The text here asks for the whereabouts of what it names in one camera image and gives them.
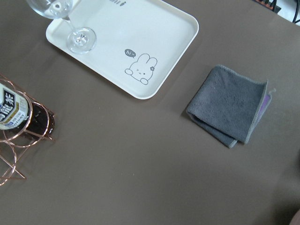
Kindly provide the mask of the copper wire bottle basket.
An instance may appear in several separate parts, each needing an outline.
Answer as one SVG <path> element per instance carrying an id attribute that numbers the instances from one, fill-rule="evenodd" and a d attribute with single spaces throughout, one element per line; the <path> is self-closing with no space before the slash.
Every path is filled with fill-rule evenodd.
<path id="1" fill-rule="evenodd" d="M 40 104 L 46 111 L 54 113 L 43 104 L 39 103 L 35 98 L 28 95 L 22 88 L 6 78 L 4 75 L 0 76 L 0 79 L 10 82 L 18 92 L 24 95 L 29 102 Z M 2 162 L 0 166 L 0 184 L 4 185 L 8 180 L 24 180 L 26 177 L 17 170 L 17 162 L 24 155 L 26 150 L 36 145 L 41 140 L 52 140 L 50 135 L 42 134 L 39 139 L 33 140 L 24 137 L 21 134 L 14 136 L 7 135 L 6 131 L 0 130 L 0 160 Z"/>

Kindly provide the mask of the white rabbit tray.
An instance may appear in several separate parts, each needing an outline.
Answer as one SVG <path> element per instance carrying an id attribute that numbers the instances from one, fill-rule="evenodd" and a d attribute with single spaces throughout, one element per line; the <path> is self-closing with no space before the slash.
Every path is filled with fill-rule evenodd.
<path id="1" fill-rule="evenodd" d="M 137 99 L 157 93 L 199 31 L 161 0 L 76 0 L 70 18 L 97 36 L 93 50 L 71 56 Z"/>

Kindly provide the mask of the grey folded cloth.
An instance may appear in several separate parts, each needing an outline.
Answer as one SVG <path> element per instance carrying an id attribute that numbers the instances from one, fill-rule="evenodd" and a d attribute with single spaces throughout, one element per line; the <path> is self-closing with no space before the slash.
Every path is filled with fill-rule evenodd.
<path id="1" fill-rule="evenodd" d="M 268 82 L 256 82 L 224 65 L 216 65 L 187 106 L 191 120 L 232 148 L 248 143 L 272 93 Z"/>

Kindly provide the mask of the clear wine glass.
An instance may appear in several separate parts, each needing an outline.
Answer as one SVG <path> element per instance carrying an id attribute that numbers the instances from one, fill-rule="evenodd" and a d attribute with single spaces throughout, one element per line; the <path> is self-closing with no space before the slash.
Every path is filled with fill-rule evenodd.
<path id="1" fill-rule="evenodd" d="M 76 28 L 69 18 L 72 0 L 28 0 L 27 4 L 39 15 L 48 19 L 63 19 L 71 28 L 67 38 L 68 49 L 77 54 L 90 52 L 96 44 L 96 34 L 88 27 Z"/>

